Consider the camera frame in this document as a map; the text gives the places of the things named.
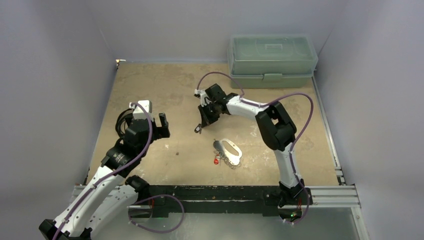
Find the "small key fob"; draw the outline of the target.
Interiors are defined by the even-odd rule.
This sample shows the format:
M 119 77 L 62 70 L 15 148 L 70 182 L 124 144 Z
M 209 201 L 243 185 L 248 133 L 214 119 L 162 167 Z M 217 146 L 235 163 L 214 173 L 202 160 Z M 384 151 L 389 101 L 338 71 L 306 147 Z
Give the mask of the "small key fob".
M 201 123 L 199 123 L 199 124 L 195 127 L 194 132 L 195 132 L 195 133 L 197 133 L 197 134 L 201 134 L 201 133 L 202 133 L 202 124 L 201 124 Z

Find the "silver foot-shaped keyring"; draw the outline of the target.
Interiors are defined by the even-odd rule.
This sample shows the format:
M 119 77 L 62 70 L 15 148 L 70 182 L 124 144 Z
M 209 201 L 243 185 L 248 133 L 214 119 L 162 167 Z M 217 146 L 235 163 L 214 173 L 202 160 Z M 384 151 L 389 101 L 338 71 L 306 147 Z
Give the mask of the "silver foot-shaped keyring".
M 242 150 L 230 139 L 215 139 L 212 144 L 215 158 L 223 161 L 228 167 L 235 169 L 241 166 Z

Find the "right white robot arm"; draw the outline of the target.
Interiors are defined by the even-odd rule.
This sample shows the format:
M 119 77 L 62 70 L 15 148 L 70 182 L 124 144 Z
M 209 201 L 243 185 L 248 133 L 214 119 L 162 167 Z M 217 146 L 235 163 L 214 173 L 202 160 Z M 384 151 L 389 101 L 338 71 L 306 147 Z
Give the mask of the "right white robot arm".
M 278 101 L 259 103 L 248 101 L 236 93 L 226 94 L 218 84 L 205 90 L 195 89 L 194 96 L 200 99 L 198 110 L 201 123 L 195 128 L 199 133 L 203 128 L 215 123 L 221 115 L 235 115 L 255 121 L 265 145 L 273 150 L 279 170 L 279 206 L 309 206 L 312 198 L 295 159 L 295 144 L 301 136 L 297 127 Z

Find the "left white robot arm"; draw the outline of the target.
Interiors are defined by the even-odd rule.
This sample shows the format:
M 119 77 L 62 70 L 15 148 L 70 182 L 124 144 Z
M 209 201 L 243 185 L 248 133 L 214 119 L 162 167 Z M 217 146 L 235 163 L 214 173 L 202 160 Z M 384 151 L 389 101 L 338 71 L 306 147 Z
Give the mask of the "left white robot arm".
M 46 240 L 90 240 L 121 209 L 150 197 L 150 184 L 130 172 L 137 167 L 155 140 L 171 136 L 165 113 L 160 126 L 150 114 L 132 113 L 132 119 L 110 148 L 96 173 L 76 199 L 55 219 L 38 227 Z

